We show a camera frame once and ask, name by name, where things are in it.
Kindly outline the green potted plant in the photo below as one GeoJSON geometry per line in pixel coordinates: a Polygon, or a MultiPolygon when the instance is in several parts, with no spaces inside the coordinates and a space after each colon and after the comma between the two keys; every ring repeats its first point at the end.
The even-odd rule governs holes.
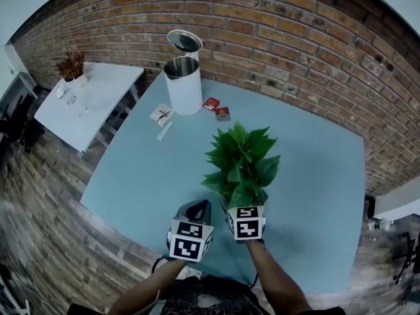
{"type": "Polygon", "coordinates": [[[269,137],[268,127],[246,131],[240,122],[227,131],[217,130],[207,152],[208,162],[218,171],[205,175],[201,184],[220,194],[228,209],[264,205],[265,188],[278,174],[280,156],[267,157],[277,140],[269,137]]]}

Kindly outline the person's left forearm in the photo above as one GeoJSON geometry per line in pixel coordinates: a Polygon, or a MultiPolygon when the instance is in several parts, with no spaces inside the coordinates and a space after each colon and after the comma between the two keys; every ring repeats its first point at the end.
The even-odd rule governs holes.
{"type": "Polygon", "coordinates": [[[127,290],[111,306],[108,315],[135,315],[150,306],[177,279],[187,261],[167,261],[144,281],[127,290]]]}

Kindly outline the white desk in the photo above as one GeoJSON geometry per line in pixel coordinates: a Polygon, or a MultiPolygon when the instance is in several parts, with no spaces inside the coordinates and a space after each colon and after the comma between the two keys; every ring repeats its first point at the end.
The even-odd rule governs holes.
{"type": "Polygon", "coordinates": [[[31,95],[34,99],[38,96],[34,92],[36,84],[28,73],[17,72],[14,75],[0,78],[0,112],[14,110],[21,96],[31,95]]]}

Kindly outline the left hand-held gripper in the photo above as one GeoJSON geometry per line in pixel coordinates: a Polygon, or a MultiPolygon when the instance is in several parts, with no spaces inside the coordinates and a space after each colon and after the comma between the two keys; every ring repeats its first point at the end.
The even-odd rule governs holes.
{"type": "Polygon", "coordinates": [[[182,205],[171,221],[167,233],[169,256],[189,262],[200,262],[211,245],[211,203],[207,199],[182,205]]]}

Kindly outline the black patterned shirt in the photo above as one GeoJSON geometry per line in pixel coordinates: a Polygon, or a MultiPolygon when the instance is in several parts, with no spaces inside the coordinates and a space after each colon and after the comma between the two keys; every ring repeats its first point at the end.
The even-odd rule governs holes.
{"type": "MultiPolygon", "coordinates": [[[[123,315],[72,304],[66,315],[123,315]]],[[[125,315],[271,315],[248,285],[206,276],[176,280],[164,293],[158,292],[143,309],[125,315]]]]}

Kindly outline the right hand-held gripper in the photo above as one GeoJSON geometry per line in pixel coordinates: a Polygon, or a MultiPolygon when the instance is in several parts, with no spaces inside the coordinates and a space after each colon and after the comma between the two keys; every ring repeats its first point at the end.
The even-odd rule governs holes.
{"type": "Polygon", "coordinates": [[[223,211],[227,212],[227,222],[236,241],[258,240],[265,228],[264,207],[233,207],[228,209],[225,198],[219,199],[223,211]]]}

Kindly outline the white side table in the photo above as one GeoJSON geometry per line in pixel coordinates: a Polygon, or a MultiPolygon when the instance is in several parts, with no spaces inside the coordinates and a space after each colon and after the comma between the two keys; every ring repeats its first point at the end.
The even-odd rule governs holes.
{"type": "Polygon", "coordinates": [[[88,62],[85,64],[87,84],[79,87],[74,81],[60,80],[34,118],[65,143],[84,153],[127,93],[138,100],[135,82],[143,73],[144,68],[140,67],[88,62]],[[86,105],[86,114],[78,116],[63,100],[57,99],[57,88],[62,85],[69,87],[86,105]]]}

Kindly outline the person's right forearm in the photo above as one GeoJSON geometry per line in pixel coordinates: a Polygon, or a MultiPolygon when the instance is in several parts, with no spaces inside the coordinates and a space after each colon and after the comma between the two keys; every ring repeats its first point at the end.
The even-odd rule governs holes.
{"type": "Polygon", "coordinates": [[[276,315],[298,315],[312,310],[301,288],[263,243],[248,240],[245,244],[259,275],[262,290],[276,315]]]}

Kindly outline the slim white stick packet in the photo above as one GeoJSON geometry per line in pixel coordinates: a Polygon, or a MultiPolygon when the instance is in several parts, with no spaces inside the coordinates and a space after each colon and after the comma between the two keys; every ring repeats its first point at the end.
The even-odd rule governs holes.
{"type": "Polygon", "coordinates": [[[164,126],[164,128],[162,129],[162,131],[161,131],[161,132],[159,133],[159,135],[156,137],[156,139],[157,139],[158,141],[162,141],[162,140],[163,140],[163,138],[164,138],[164,137],[165,137],[165,135],[167,134],[168,130],[171,128],[172,124],[173,124],[173,122],[172,122],[172,121],[170,121],[170,122],[168,122],[168,123],[164,126]]]}

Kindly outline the black office chair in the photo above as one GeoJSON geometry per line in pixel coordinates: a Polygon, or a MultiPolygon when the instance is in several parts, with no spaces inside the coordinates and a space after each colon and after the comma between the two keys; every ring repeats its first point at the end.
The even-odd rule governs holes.
{"type": "Polygon", "coordinates": [[[29,119],[28,111],[32,103],[32,98],[27,95],[20,97],[21,102],[16,106],[15,111],[9,117],[7,114],[0,119],[0,133],[9,142],[18,142],[24,147],[25,152],[30,153],[31,147],[37,137],[43,135],[45,130],[40,127],[34,119],[29,119]]]}
{"type": "Polygon", "coordinates": [[[420,233],[418,235],[417,241],[418,244],[415,245],[416,240],[410,237],[408,232],[404,232],[401,237],[406,240],[406,251],[399,255],[394,255],[392,257],[393,261],[397,259],[404,258],[404,263],[397,275],[393,277],[394,283],[398,285],[400,283],[402,274],[405,269],[410,266],[413,267],[414,274],[420,274],[420,233]]]}

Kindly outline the clear plastic bottle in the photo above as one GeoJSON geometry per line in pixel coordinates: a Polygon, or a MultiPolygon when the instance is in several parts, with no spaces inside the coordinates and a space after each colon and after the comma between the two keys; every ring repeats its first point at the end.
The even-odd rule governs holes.
{"type": "Polygon", "coordinates": [[[63,100],[78,116],[82,116],[88,112],[86,105],[84,105],[76,94],[67,86],[62,85],[57,88],[57,99],[63,100]]]}

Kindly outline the dried brown potted plant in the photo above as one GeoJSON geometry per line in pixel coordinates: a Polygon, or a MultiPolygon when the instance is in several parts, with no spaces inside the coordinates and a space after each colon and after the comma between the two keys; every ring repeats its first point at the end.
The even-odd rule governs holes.
{"type": "Polygon", "coordinates": [[[65,58],[56,63],[56,67],[67,83],[74,81],[79,87],[84,87],[89,80],[85,74],[84,51],[66,51],[65,58]]]}

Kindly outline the white packet with black print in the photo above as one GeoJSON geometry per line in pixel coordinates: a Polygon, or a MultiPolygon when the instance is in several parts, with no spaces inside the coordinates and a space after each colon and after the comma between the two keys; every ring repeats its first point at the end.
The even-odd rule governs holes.
{"type": "Polygon", "coordinates": [[[160,127],[164,127],[175,112],[166,104],[160,104],[151,114],[150,119],[160,127]]]}

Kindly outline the light blue table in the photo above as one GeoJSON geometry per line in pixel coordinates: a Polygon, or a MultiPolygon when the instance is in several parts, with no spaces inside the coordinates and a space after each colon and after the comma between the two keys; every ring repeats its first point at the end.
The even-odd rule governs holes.
{"type": "Polygon", "coordinates": [[[205,79],[205,98],[228,107],[229,121],[214,112],[174,115],[162,140],[150,118],[169,103],[160,74],[142,95],[96,167],[82,204],[107,225],[164,254],[172,218],[181,205],[209,200],[215,234],[195,269],[250,284],[255,268],[234,241],[219,196],[202,185],[215,167],[207,160],[218,130],[235,122],[267,129],[276,140],[270,156],[279,171],[266,189],[265,245],[305,293],[340,293],[348,287],[360,236],[365,193],[364,142],[346,129],[266,95],[205,79]]]}

